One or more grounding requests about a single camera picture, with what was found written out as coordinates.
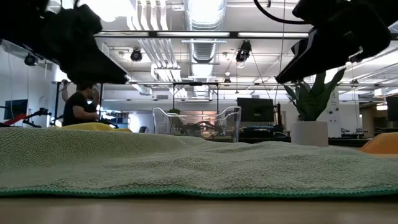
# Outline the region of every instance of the white planter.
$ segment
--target white planter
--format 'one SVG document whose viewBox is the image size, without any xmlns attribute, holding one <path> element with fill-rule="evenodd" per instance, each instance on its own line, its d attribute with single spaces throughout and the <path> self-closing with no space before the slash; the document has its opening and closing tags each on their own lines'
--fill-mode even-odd
<svg viewBox="0 0 398 224">
<path fill-rule="evenodd" d="M 305 146 L 328 146 L 328 123 L 324 121 L 297 121 L 291 126 L 293 144 Z"/>
</svg>

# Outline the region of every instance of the green towel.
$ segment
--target green towel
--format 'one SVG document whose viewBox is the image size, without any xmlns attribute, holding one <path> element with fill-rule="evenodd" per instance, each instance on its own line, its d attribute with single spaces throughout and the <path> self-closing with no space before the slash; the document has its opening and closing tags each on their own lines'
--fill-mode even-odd
<svg viewBox="0 0 398 224">
<path fill-rule="evenodd" d="M 363 197 L 398 193 L 398 159 L 285 142 L 0 128 L 0 195 Z"/>
</svg>

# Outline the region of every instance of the green plant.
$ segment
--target green plant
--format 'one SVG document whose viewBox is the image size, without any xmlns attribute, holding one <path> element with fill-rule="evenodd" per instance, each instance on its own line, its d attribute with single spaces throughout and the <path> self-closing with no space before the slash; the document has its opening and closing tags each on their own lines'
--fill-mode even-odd
<svg viewBox="0 0 398 224">
<path fill-rule="evenodd" d="M 180 114 L 180 113 L 181 113 L 181 111 L 180 111 L 179 109 L 173 108 L 173 109 L 169 110 L 169 112 L 168 112 L 168 113 L 176 113 L 176 114 Z"/>
<path fill-rule="evenodd" d="M 345 68 L 338 71 L 333 79 L 325 84 L 326 72 L 316 75 L 312 88 L 308 83 L 298 82 L 295 91 L 285 86 L 289 99 L 297 108 L 303 121 L 316 121 L 326 109 L 330 95 L 344 76 Z"/>
</svg>

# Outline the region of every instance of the black t-shirt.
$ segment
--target black t-shirt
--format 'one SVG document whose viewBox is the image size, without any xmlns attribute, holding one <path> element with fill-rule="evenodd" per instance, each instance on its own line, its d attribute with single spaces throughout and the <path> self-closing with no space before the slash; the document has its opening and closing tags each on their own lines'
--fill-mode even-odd
<svg viewBox="0 0 398 224">
<path fill-rule="evenodd" d="M 65 109 L 63 110 L 63 123 L 62 126 L 68 126 L 73 124 L 81 124 L 88 122 L 95 122 L 95 120 L 82 120 L 75 117 L 73 114 L 73 107 L 81 106 L 87 113 L 96 112 L 96 108 L 93 103 L 88 104 L 87 99 L 80 92 L 76 92 L 67 100 Z"/>
</svg>

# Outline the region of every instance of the potted plant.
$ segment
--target potted plant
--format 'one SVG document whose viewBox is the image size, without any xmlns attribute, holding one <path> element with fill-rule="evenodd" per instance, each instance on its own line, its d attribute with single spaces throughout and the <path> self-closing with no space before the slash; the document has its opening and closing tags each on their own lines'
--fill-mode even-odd
<svg viewBox="0 0 398 224">
<path fill-rule="evenodd" d="M 173 109 L 170 109 L 169 112 L 167 112 L 167 113 L 169 113 L 169 114 L 180 114 L 181 111 L 179 109 L 173 108 Z"/>
<path fill-rule="evenodd" d="M 326 84 L 326 72 L 317 74 L 312 88 L 305 82 L 297 82 L 295 91 L 285 86 L 288 97 L 297 108 L 301 119 L 291 125 L 290 136 L 293 144 L 328 146 L 328 124 L 317 119 L 326 109 L 330 95 L 343 78 L 345 70 L 344 68 L 338 71 Z"/>
</svg>

